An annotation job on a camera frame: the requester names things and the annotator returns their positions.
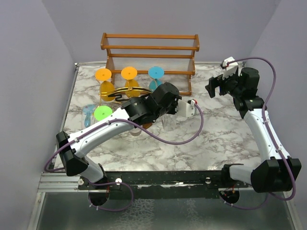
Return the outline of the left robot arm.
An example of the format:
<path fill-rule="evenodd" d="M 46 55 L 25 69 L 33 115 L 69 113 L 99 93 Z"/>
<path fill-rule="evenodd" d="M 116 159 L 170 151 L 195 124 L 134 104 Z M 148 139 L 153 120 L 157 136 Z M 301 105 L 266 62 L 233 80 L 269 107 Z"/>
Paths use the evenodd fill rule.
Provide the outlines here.
<path fill-rule="evenodd" d="M 131 97 L 110 116 L 86 129 L 71 134 L 59 132 L 56 139 L 66 175 L 82 175 L 93 188 L 103 188 L 106 183 L 103 167 L 87 154 L 114 136 L 154 123 L 164 114 L 175 114 L 180 99 L 176 86 L 163 83 L 147 96 Z"/>

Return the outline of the blue plastic wine glass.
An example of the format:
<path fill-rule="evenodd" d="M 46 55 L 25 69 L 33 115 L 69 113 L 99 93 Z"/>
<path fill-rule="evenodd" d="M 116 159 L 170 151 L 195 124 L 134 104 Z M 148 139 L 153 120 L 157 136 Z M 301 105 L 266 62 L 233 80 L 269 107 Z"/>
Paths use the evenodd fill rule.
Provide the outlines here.
<path fill-rule="evenodd" d="M 162 84 L 160 79 L 164 76 L 164 70 L 161 67 L 152 67 L 148 71 L 148 75 L 152 78 L 152 81 L 149 84 L 149 89 L 154 91 L 158 86 Z"/>

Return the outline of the orange wine glass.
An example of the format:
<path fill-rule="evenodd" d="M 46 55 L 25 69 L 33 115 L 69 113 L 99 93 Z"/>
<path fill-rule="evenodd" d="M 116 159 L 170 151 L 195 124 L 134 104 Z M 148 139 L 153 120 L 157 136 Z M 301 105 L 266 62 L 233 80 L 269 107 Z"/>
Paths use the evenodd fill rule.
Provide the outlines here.
<path fill-rule="evenodd" d="M 134 67 L 125 67 L 121 71 L 121 76 L 126 80 L 125 87 L 128 88 L 128 91 L 125 92 L 126 96 L 128 98 L 139 97 L 141 93 L 132 89 L 133 87 L 139 87 L 138 82 L 135 80 L 137 70 Z"/>
<path fill-rule="evenodd" d="M 109 97 L 108 92 L 115 89 L 114 85 L 109 81 L 112 77 L 112 72 L 109 69 L 101 68 L 95 72 L 95 79 L 100 83 L 99 96 L 100 101 L 110 102 L 115 97 Z"/>

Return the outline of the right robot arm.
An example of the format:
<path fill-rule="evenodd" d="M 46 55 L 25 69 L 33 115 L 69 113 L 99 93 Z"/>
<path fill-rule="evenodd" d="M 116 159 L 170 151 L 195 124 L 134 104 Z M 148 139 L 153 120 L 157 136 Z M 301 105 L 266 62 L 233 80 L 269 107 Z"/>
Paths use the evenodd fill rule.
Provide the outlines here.
<path fill-rule="evenodd" d="M 290 156 L 277 137 L 265 101 L 257 96 L 259 79 L 256 69 L 243 68 L 229 77 L 211 77 L 205 87 L 211 98 L 215 97 L 216 88 L 220 95 L 233 97 L 234 106 L 250 128 L 260 152 L 258 167 L 226 164 L 220 181 L 225 187 L 241 181 L 251 185 L 257 193 L 295 191 L 295 180 L 302 165 L 299 159 Z"/>

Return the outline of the gold wire wine glass rack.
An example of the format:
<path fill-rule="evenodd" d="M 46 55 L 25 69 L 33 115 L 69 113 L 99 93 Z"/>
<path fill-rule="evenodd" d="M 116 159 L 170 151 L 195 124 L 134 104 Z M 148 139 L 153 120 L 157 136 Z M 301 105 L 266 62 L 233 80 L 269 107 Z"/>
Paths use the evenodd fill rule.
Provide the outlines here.
<path fill-rule="evenodd" d="M 139 91 L 141 95 L 148 95 L 150 93 L 152 93 L 151 90 L 147 89 L 147 88 L 144 88 L 144 87 L 133 87 L 132 88 L 133 90 L 137 90 Z M 110 91 L 108 92 L 108 96 L 109 97 L 115 97 L 114 100 L 112 101 L 115 101 L 116 103 L 123 103 L 125 101 L 127 101 L 129 98 L 126 96 L 125 92 L 128 91 L 128 88 L 127 87 L 121 87 L 121 88 L 115 88 L 113 91 Z"/>

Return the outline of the green plastic wine glass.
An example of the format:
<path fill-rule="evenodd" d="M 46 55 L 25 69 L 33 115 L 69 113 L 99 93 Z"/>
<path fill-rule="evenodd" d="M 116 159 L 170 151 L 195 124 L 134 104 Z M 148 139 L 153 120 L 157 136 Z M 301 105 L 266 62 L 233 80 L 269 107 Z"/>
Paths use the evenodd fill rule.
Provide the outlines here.
<path fill-rule="evenodd" d="M 101 105 L 98 106 L 94 111 L 94 117 L 96 121 L 101 121 L 113 113 L 109 106 Z"/>

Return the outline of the clear glass cup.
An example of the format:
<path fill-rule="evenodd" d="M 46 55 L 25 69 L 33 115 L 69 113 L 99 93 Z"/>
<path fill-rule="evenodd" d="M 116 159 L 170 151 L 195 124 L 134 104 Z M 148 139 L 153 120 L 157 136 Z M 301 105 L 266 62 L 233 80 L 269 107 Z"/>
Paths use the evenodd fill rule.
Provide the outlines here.
<path fill-rule="evenodd" d="M 134 128 L 130 130 L 130 134 L 134 137 L 139 136 L 142 133 L 142 130 L 139 128 Z"/>

